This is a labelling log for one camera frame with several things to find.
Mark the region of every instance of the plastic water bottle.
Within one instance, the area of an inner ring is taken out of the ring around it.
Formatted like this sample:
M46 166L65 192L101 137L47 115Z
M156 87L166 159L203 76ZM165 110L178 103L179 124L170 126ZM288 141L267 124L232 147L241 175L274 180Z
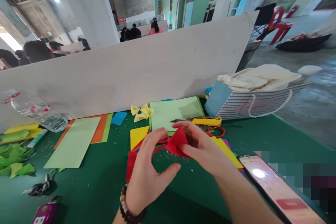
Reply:
M28 116L48 130L60 132L67 127L68 121L64 116L57 113L41 98L26 92L18 92L15 89L9 89L5 94L9 96L4 101L5 104L11 103L13 109L17 112Z

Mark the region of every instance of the red chair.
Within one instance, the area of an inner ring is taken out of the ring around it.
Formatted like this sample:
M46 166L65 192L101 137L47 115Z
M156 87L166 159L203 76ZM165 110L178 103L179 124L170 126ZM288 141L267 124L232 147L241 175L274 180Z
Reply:
M281 19L284 13L285 13L285 9L282 6L276 6L274 8L274 13L273 13L273 16L272 16L272 19L269 25L262 32L262 34L257 38L257 40L263 40L268 34L275 31L276 29L279 29L270 44L273 45L282 34L280 38L280 41L281 41L294 24L294 22L281 23Z

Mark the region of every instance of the person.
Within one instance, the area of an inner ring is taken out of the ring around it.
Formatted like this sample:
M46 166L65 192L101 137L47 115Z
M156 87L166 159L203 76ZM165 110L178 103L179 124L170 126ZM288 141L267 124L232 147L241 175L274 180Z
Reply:
M16 50L15 55L19 58L20 65L30 64L30 60L26 56L26 52L23 50Z
M0 49L0 61L6 68L14 68L20 65L19 60L10 51Z
M51 49L54 50L55 54L68 55L67 52L61 50L61 46L64 46L61 43L58 43L56 41L51 41L51 42L49 42L49 46L51 47Z
M85 38L78 38L78 41L81 41L83 46L84 46L84 49L83 51L88 51L88 50L91 50L90 46L89 46L89 43L88 41L85 39Z
M138 39L138 38L141 38L141 31L138 28L133 27L132 29L128 29L125 31L124 41Z
M157 33L162 33L163 30L161 28L159 28L158 26L158 21L156 20L156 17L153 18L153 21L152 21L152 29L149 31L148 33L148 36L149 35L153 35L153 34L157 34Z
M232 223L282 223L254 187L241 175L231 160L206 133L190 121L177 122L173 128L178 128L180 125L184 129L188 144L179 145L179 149L195 159L215 178L229 209ZM124 203L121 203L121 208L124 211L124 206L126 207L128 219L138 216L155 201L173 181L181 168L180 164L174 163L160 174L155 171L152 165L152 154L162 149L162 147L155 147L155 145L159 141L166 140L167 137L167 130L160 128L149 133L142 142L131 180L124 196L120 197L120 200L124 200ZM119 209L113 224L121 223L125 223L125 221Z
M23 50L26 52L26 56L31 63L55 58L53 52L40 40L26 42Z

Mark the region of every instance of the hand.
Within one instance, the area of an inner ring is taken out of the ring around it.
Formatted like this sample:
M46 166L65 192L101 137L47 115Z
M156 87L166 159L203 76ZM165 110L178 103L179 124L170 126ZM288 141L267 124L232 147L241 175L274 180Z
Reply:
M181 168L180 164L175 163L161 174L154 169L152 156L163 148L162 145L155 145L166 138L167 130L160 128L149 133L142 142L125 198L126 206L134 216L138 216L163 193Z
M181 144L181 151L195 159L213 176L223 175L228 169L237 170L231 160L222 152L217 144L198 126L190 121L179 121L172 127L182 125L188 145Z

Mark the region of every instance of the blue paper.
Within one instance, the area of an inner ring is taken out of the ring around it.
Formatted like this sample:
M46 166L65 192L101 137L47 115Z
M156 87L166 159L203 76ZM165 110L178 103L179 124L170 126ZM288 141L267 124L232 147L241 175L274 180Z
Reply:
M111 123L116 124L116 125L121 125L127 116L127 113L124 111L117 112L115 115L112 117Z

